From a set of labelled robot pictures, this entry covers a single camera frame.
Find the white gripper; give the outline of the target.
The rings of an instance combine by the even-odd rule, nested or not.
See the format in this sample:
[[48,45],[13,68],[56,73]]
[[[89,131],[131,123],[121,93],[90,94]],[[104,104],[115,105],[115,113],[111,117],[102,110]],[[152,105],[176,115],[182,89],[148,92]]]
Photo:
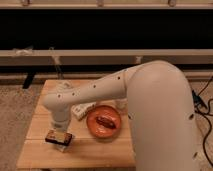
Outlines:
[[51,119],[52,127],[59,132],[66,132],[70,124],[70,115],[67,113],[53,113]]

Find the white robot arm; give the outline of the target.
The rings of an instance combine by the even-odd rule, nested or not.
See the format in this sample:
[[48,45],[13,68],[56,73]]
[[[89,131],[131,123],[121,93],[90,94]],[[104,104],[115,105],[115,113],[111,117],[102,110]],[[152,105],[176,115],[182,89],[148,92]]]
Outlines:
[[65,131],[70,107],[127,100],[136,171],[199,171],[192,90],[183,72],[165,61],[123,69],[76,88],[48,92],[52,126]]

